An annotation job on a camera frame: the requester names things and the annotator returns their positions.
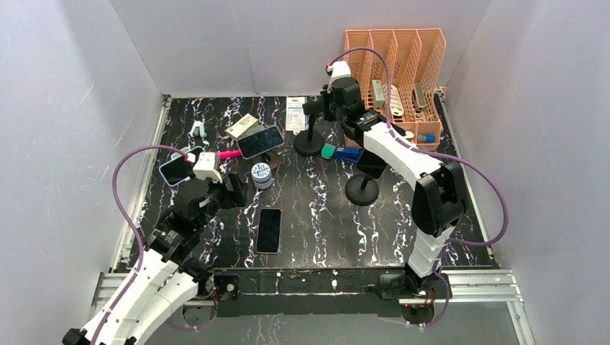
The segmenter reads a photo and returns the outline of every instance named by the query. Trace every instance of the phone screen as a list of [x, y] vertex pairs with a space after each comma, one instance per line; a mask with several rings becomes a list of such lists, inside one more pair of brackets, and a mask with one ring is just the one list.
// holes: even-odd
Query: phone screen
[[284, 138], [276, 126], [265, 128], [258, 133], [237, 140], [237, 146], [240, 147], [242, 156], [246, 160], [278, 147], [283, 143]]
[[261, 254], [277, 254], [280, 249], [280, 226], [282, 210], [264, 208], [260, 210], [256, 251]]
[[[193, 147], [188, 152], [195, 155], [195, 158], [204, 151], [200, 146]], [[184, 157], [178, 156], [169, 162], [163, 163], [159, 167], [159, 173], [163, 176], [165, 182], [173, 187], [180, 182], [186, 180], [188, 176], [193, 172], [193, 164], [184, 161]]]

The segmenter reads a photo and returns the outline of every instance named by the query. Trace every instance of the tag label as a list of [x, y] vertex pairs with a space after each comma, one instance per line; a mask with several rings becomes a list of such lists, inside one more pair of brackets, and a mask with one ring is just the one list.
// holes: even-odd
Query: tag label
[[298, 134], [307, 128], [306, 116], [303, 114], [305, 97], [286, 97], [286, 131]]

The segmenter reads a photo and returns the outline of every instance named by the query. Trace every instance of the pink marker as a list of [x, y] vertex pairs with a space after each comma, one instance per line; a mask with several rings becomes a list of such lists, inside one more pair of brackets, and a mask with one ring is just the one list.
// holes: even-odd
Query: pink marker
[[241, 157], [241, 156], [242, 156], [242, 152], [238, 149], [236, 149], [235, 151], [218, 152], [218, 157], [220, 157], [221, 160], [228, 160], [229, 158]]

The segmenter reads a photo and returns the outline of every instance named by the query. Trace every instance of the cable connector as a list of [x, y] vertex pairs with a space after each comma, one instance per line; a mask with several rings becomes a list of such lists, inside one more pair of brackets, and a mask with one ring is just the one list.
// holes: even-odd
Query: cable connector
[[191, 163], [191, 164], [195, 164], [196, 161], [196, 157], [195, 154], [193, 153], [187, 153], [186, 157], [184, 158], [185, 161]]

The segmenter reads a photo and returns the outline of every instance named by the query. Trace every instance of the black round base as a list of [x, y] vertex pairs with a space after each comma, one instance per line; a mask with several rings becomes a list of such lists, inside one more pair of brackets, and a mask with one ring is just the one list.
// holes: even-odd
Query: black round base
[[412, 325], [429, 323], [434, 318], [434, 304], [426, 307], [403, 307], [402, 318]]
[[370, 180], [362, 189], [362, 183], [366, 175], [354, 175], [345, 184], [345, 196], [354, 205], [369, 206], [379, 196], [379, 185], [377, 181]]
[[303, 156], [315, 156], [324, 148], [324, 137], [314, 131], [311, 141], [307, 141], [307, 131], [302, 131], [294, 138], [294, 149]]

